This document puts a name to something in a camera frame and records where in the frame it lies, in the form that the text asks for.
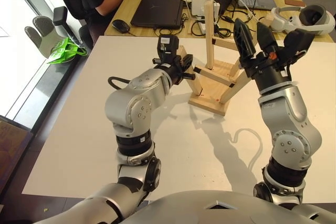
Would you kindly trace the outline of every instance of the wooden desk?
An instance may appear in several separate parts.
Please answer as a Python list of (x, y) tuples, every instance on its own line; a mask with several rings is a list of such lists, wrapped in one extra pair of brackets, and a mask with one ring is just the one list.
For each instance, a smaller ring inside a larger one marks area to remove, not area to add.
[[(85, 198), (117, 181), (116, 137), (104, 113), (114, 91), (109, 76), (132, 79), (153, 67), (157, 38), (101, 36), (41, 150), (24, 194)], [(181, 38), (194, 63), (206, 62), (205, 39)], [(235, 62), (238, 52), (215, 48), (218, 60)], [(321, 148), (305, 178), (304, 202), (336, 202), (336, 44), (313, 42), (291, 67)], [(186, 81), (171, 89), (152, 114), (155, 153), (162, 162), (160, 185), (149, 200), (185, 190), (234, 190), (252, 195), (272, 149), (262, 121), (254, 81), (231, 99), (225, 117), (187, 103)]]
[[(136, 36), (142, 36), (142, 37), (156, 37), (156, 34), (154, 33), (152, 28), (142, 28), (142, 27), (135, 27), (131, 25), (131, 19), (139, 5), (141, 0), (124, 0), (118, 11), (116, 12), (113, 20), (115, 19), (122, 19), (124, 20), (126, 23), (128, 23), (131, 26), (131, 32), (133, 34), (135, 34)], [(277, 6), (285, 6), (284, 0), (275, 0)], [(183, 10), (183, 13), (186, 13), (188, 15), (188, 11), (185, 8)], [(266, 16), (267, 13), (269, 13), (269, 11), (266, 10), (255, 10), (256, 13), (256, 17), (260, 18), (263, 16)], [(284, 17), (290, 17), (292, 12), (287, 12), (284, 13)], [(246, 15), (241, 14), (241, 13), (235, 13), (235, 18), (240, 18), (242, 20), (246, 20)], [(185, 22), (185, 28), (182, 30), (182, 32), (178, 35), (178, 37), (180, 38), (197, 38), (196, 36), (191, 34), (191, 25), (194, 23), (194, 20), (187, 20)], [(248, 23), (249, 27), (252, 30), (256, 30), (256, 22), (252, 19), (249, 23)], [(224, 21), (220, 21), (219, 22), (219, 26), (221, 28), (229, 28), (231, 31), (233, 31), (233, 24), (229, 24), (227, 22)], [(194, 26), (194, 31), (196, 33), (200, 33), (198, 26)], [(285, 33), (274, 33), (275, 34), (275, 38), (279, 39), (279, 40), (283, 40), (286, 36)], [(114, 36), (130, 36), (130, 34), (121, 34), (118, 31), (116, 31), (112, 25), (110, 24), (108, 26), (108, 28), (105, 31), (104, 35), (114, 35)], [(333, 42), (333, 40), (331, 39), (331, 37), (329, 35), (323, 35), (323, 36), (318, 36), (315, 38), (315, 41), (320, 41), (320, 42)]]

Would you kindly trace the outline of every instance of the black laptop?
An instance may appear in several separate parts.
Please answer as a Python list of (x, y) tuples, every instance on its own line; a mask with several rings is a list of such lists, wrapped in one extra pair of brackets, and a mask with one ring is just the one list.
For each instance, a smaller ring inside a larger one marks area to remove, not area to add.
[(181, 0), (141, 0), (131, 24), (140, 27), (179, 29), (182, 9)]

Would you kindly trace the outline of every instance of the green bag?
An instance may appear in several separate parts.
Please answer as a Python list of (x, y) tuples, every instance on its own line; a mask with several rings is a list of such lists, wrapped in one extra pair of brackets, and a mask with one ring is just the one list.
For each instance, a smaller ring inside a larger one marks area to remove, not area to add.
[(69, 37), (60, 40), (51, 50), (47, 60), (49, 64), (58, 64), (71, 61), (75, 55), (86, 56), (88, 52), (85, 48), (78, 47)]

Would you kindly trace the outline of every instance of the chair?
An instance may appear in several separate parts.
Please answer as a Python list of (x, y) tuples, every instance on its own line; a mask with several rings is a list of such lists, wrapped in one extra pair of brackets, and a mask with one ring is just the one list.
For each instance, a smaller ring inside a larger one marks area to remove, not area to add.
[(64, 37), (57, 34), (53, 22), (48, 17), (37, 16), (33, 18), (33, 24), (39, 33), (31, 26), (26, 26), (25, 32), (41, 54), (48, 59), (53, 47)]
[[(72, 41), (78, 44), (79, 43), (78, 39), (75, 37), (74, 33), (72, 32), (66, 21), (68, 10), (70, 11), (71, 15), (78, 20), (85, 18), (85, 10), (82, 1), (81, 0), (63, 0), (63, 1), (66, 4), (66, 7), (61, 6), (56, 7), (54, 9), (54, 18), (52, 23), (55, 26), (62, 26), (66, 30)], [(86, 48), (88, 49), (93, 48), (93, 41), (89, 32), (88, 25), (84, 25), (79, 29), (79, 36)]]

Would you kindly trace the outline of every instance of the white power adapter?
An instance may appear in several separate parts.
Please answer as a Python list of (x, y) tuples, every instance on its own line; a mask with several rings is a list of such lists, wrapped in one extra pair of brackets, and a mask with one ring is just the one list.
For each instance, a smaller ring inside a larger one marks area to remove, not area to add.
[(204, 4), (207, 0), (191, 0), (191, 14), (204, 17)]

